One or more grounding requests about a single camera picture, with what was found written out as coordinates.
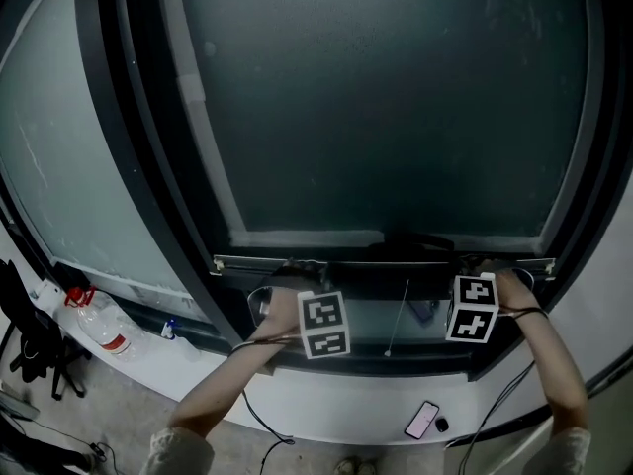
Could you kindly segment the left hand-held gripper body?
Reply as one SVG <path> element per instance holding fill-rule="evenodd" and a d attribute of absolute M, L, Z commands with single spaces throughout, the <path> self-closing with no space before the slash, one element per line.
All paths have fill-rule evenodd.
<path fill-rule="evenodd" d="M 325 269 L 313 261 L 289 260 L 262 279 L 247 296 L 257 326 L 272 317 L 273 299 L 290 297 L 294 324 L 267 335 L 270 343 L 299 342 L 307 359 L 351 353 L 350 329 L 342 293 L 327 283 Z"/>

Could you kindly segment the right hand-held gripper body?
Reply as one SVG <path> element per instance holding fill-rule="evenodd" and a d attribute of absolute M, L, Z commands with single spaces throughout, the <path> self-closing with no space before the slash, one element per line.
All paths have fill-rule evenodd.
<path fill-rule="evenodd" d="M 500 312 L 496 273 L 505 268 L 517 273 L 523 284 L 533 289 L 534 277 L 530 271 L 503 261 L 456 275 L 450 290 L 446 341 L 488 342 Z"/>

